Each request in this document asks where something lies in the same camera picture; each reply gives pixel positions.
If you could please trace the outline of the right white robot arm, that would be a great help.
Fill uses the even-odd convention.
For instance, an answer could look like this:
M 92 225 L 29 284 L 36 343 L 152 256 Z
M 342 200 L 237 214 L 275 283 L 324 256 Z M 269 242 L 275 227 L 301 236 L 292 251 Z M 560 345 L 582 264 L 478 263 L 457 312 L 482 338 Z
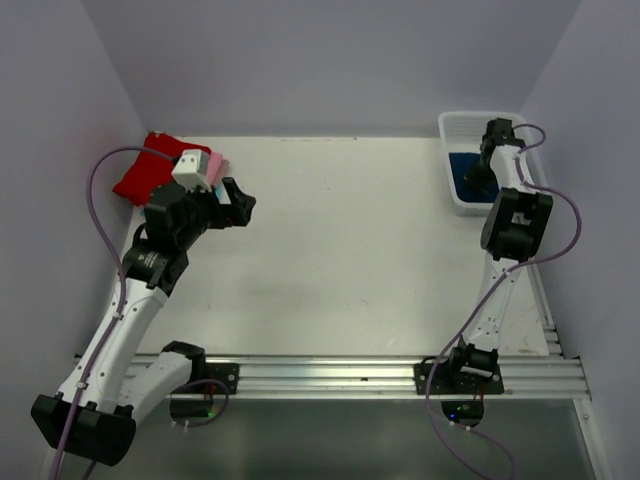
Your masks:
M 494 118 L 486 124 L 479 156 L 453 167 L 463 199 L 491 205 L 480 238 L 485 252 L 480 306 L 443 366 L 447 384 L 457 392 L 500 382 L 501 327 L 520 274 L 510 269 L 537 254 L 553 207 L 551 196 L 524 185 L 528 168 L 516 165 L 524 146 L 510 119 Z

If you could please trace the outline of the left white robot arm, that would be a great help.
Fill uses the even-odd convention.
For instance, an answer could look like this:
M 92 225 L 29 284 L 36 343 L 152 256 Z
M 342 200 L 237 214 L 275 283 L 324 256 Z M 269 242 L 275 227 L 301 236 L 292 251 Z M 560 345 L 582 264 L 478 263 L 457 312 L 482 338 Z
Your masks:
M 87 350 L 54 395 L 39 395 L 31 416 L 56 455 L 114 466 L 131 447 L 138 425 L 169 394 L 193 393 L 211 383 L 203 348 L 172 341 L 132 380 L 127 371 L 146 331 L 189 265 L 188 250 L 209 230 L 245 227 L 256 205 L 235 179 L 226 195 L 176 182 L 154 190 L 144 221 L 121 262 L 115 291 Z

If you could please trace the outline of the dark blue t shirt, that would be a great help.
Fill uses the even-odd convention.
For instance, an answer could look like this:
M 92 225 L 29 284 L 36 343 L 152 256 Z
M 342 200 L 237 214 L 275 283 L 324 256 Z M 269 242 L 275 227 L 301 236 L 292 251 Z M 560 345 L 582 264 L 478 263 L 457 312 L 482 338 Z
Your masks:
M 479 192 L 468 186 L 465 175 L 471 167 L 480 159 L 479 153 L 471 152 L 454 152 L 448 154 L 449 165 L 453 184 L 455 188 L 455 196 L 458 200 L 466 203 L 492 204 L 499 192 L 496 180 L 492 181 L 486 192 Z

